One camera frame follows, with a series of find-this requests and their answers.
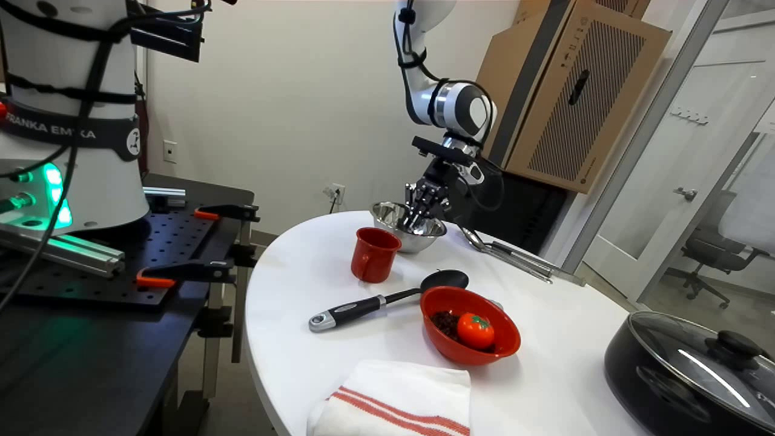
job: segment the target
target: pot lid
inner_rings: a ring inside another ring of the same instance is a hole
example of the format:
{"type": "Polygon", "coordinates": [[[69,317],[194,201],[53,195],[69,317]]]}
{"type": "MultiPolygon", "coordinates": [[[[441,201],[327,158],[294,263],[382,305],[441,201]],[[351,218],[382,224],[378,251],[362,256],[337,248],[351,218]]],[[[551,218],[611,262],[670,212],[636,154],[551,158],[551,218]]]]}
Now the pot lid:
{"type": "Polygon", "coordinates": [[[629,315],[629,330],[686,385],[775,431],[775,362],[751,339],[658,313],[629,315]]]}

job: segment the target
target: red striped towel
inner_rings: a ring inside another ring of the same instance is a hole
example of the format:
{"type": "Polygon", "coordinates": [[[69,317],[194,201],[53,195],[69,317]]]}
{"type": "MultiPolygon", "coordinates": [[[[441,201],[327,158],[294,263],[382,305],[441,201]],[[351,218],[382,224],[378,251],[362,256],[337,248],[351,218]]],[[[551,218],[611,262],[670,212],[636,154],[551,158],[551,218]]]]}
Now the red striped towel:
{"type": "Polygon", "coordinates": [[[313,436],[466,436],[470,374],[416,362],[361,362],[333,389],[313,436]]]}

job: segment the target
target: red cup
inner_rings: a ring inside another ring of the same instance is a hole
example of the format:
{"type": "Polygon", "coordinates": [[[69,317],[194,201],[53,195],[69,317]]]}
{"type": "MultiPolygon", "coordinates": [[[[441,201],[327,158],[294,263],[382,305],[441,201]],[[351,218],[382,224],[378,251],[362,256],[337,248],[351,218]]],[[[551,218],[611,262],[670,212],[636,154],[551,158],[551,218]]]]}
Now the red cup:
{"type": "Polygon", "coordinates": [[[359,244],[354,251],[351,270],[365,282],[380,282],[390,275],[393,259],[401,241],[380,230],[380,228],[361,228],[359,244]]]}

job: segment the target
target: black table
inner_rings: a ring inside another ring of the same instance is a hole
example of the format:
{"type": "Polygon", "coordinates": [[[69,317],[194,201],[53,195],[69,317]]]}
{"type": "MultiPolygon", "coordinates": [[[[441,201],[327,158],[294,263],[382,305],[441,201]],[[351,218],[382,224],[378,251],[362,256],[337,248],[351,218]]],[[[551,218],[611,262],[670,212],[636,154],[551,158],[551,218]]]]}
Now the black table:
{"type": "MultiPolygon", "coordinates": [[[[239,189],[148,176],[192,202],[251,202],[239,189]]],[[[223,221],[200,259],[223,259],[239,224],[223,221]]],[[[177,359],[205,305],[207,282],[183,282],[162,310],[9,305],[0,313],[3,436],[159,432],[177,359]]]]}

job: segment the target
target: chair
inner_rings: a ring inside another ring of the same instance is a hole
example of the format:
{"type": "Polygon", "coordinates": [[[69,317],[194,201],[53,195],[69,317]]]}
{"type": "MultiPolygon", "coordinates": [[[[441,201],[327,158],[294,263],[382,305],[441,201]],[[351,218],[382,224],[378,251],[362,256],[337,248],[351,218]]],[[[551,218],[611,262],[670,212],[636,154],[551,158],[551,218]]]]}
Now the chair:
{"type": "Polygon", "coordinates": [[[728,297],[721,290],[717,290],[713,286],[710,286],[706,281],[701,281],[700,269],[711,265],[723,273],[742,270],[757,253],[762,253],[759,248],[751,248],[741,241],[726,240],[719,233],[719,222],[721,222],[732,201],[733,201],[733,194],[721,190],[717,202],[706,212],[706,218],[692,230],[692,234],[686,240],[686,244],[680,248],[688,259],[698,262],[695,270],[689,270],[689,273],[678,270],[680,275],[686,275],[682,288],[689,288],[689,292],[688,292],[689,300],[698,297],[700,290],[706,290],[721,300],[719,308],[728,308],[728,297]]]}

